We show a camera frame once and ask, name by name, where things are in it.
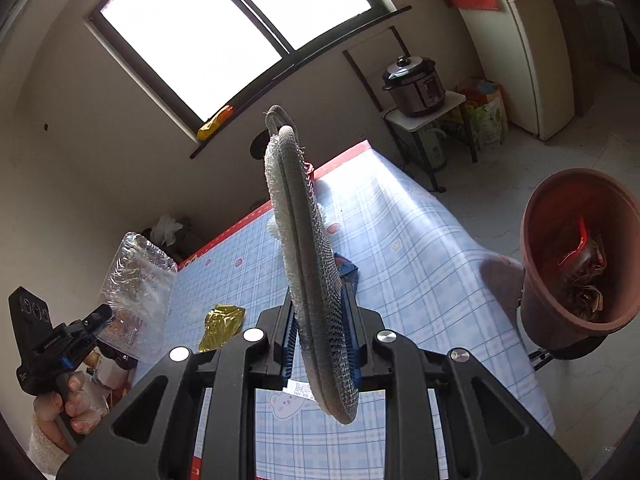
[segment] silver screw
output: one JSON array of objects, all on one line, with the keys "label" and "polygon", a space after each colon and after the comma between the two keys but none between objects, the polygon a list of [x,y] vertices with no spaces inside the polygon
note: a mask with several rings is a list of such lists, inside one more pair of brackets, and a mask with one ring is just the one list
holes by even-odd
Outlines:
[{"label": "silver screw", "polygon": [[173,350],[169,352],[169,357],[171,361],[184,361],[187,357],[189,357],[189,349],[184,346],[177,346]]},{"label": "silver screw", "polygon": [[381,343],[392,343],[398,338],[396,333],[392,332],[391,330],[381,330],[380,332],[378,332],[378,334],[376,334],[376,337]]},{"label": "silver screw", "polygon": [[250,328],[249,330],[244,331],[242,337],[244,337],[245,341],[255,343],[256,341],[260,341],[260,339],[264,337],[264,332],[259,328]]},{"label": "silver screw", "polygon": [[471,357],[471,354],[469,354],[469,352],[464,348],[454,348],[449,355],[457,363],[466,363]]}]

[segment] terracotta flower pot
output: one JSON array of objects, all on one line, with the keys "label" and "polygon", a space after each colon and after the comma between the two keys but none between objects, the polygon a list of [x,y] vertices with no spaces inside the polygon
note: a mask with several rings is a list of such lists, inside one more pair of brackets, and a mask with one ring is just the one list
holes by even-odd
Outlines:
[{"label": "terracotta flower pot", "polygon": [[[549,290],[551,271],[578,243],[578,218],[602,236],[607,269],[594,279],[603,295],[602,322],[584,321]],[[640,206],[610,176],[572,168],[548,177],[531,195],[522,218],[525,267],[521,303],[527,335],[542,348],[566,348],[588,336],[607,335],[629,323],[640,305]]]}]

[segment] small white table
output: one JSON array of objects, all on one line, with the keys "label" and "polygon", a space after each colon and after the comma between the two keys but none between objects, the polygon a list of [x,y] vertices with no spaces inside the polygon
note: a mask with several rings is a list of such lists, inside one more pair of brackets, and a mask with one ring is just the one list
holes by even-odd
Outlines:
[{"label": "small white table", "polygon": [[[469,117],[466,113],[465,102],[466,97],[462,94],[447,91],[442,108],[435,111],[433,114],[422,117],[408,117],[404,115],[400,110],[398,110],[397,107],[387,108],[386,110],[382,110],[380,112],[380,117],[382,117],[387,123],[394,124],[395,126],[398,126],[404,131],[412,134],[412,138],[421,159],[414,160],[414,162],[421,166],[425,173],[429,175],[429,178],[431,179],[431,185],[437,192],[445,192],[446,189],[444,187],[438,186],[433,168],[431,167],[429,159],[427,158],[427,154],[424,151],[424,146],[422,145],[422,141],[420,140],[420,135],[417,132],[418,130],[420,130],[420,128],[426,126],[427,124],[433,123],[433,121],[435,121],[436,119],[439,119],[444,114],[458,107],[460,108],[460,114],[462,115],[465,133],[464,136],[450,135],[467,146],[469,148],[469,153],[471,154],[471,161],[477,162],[478,154],[476,153],[476,144],[474,142],[473,132],[471,130],[471,122],[469,121]],[[398,136],[397,133],[393,131],[393,128],[389,128],[389,132],[394,136],[396,145],[399,145],[399,143],[401,142],[404,144],[404,141]]]}]

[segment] pressure cooker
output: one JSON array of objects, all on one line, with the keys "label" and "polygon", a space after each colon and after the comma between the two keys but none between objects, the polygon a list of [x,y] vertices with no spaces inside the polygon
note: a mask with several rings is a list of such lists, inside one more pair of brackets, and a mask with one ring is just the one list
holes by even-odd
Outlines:
[{"label": "pressure cooker", "polygon": [[391,94],[398,109],[408,117],[421,117],[434,113],[444,105],[442,87],[436,63],[419,56],[400,56],[386,68],[382,79],[383,90]]}]

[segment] window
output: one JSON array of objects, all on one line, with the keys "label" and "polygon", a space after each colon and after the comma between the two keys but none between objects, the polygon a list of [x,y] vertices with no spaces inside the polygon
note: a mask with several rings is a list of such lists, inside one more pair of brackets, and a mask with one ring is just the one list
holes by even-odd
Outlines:
[{"label": "window", "polygon": [[91,20],[195,131],[387,12],[381,0],[104,0]]}]

